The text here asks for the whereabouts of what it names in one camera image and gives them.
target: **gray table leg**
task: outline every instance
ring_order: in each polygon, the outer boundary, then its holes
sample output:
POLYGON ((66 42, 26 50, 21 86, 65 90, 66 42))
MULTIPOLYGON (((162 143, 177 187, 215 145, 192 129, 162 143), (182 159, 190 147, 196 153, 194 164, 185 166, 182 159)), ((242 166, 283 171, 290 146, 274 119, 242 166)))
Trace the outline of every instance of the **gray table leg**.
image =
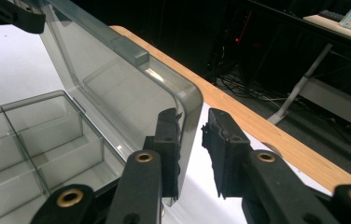
POLYGON ((303 75, 301 80, 295 85, 291 94, 288 96, 287 100, 283 103, 280 109, 275 114, 271 115, 268 118, 269 122, 271 122, 272 124, 277 124, 288 114, 289 106, 292 104, 292 102, 295 100, 295 98, 303 89, 306 82, 309 81, 309 78, 312 76, 312 74, 315 72, 315 70, 318 68, 318 66, 321 64, 321 62, 330 52, 330 49, 332 49, 332 44, 327 44, 325 48, 323 48, 323 50, 318 55, 316 60, 310 66, 309 70, 307 70, 307 72, 303 75))

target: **plastic compartment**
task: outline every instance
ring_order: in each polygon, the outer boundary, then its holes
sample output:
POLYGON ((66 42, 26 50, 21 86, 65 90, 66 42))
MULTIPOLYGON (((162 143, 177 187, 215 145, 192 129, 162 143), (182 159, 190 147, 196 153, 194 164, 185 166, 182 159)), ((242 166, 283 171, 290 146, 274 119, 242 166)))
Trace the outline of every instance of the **plastic compartment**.
POLYGON ((123 166, 62 91, 0 107, 0 223, 27 223, 57 188, 98 190, 123 166))

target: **wooden table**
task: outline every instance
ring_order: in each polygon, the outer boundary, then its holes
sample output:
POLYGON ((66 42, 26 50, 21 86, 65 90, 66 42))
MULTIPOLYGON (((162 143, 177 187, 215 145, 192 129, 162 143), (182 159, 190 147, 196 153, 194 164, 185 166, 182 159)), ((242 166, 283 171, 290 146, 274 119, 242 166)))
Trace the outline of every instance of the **wooden table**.
POLYGON ((111 28, 121 35, 127 36, 133 42, 146 49, 153 57, 161 60, 164 64, 193 82, 201 90, 204 101, 207 104, 230 113, 244 131, 250 133, 262 143, 267 143, 277 148, 285 160, 312 177, 324 188, 333 192, 337 185, 351 184, 351 174, 339 166, 320 156, 311 148, 283 132, 140 37, 123 27, 111 26, 111 28))

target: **clear plastic box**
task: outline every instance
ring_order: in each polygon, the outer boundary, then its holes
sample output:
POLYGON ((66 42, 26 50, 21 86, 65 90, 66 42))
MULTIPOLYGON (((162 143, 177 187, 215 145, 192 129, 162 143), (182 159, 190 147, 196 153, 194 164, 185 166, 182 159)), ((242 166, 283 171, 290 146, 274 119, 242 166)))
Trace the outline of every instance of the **clear plastic box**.
MULTIPOLYGON (((28 223, 59 187, 112 183, 172 107, 182 114, 181 189, 200 91, 72 2, 40 4, 47 18, 41 39, 65 91, 0 106, 0 223, 28 223)), ((26 66, 39 69, 39 62, 26 66)))

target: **transparent plastic lid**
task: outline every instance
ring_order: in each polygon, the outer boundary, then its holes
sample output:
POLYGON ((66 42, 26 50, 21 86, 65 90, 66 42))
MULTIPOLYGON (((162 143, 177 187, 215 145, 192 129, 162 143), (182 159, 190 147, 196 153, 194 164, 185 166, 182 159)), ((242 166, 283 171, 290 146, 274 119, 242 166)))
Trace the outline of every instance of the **transparent plastic lid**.
POLYGON ((181 187, 203 105, 199 89, 72 2, 49 0, 41 8, 41 37, 65 89, 123 159, 155 135, 160 112, 181 115, 181 187))

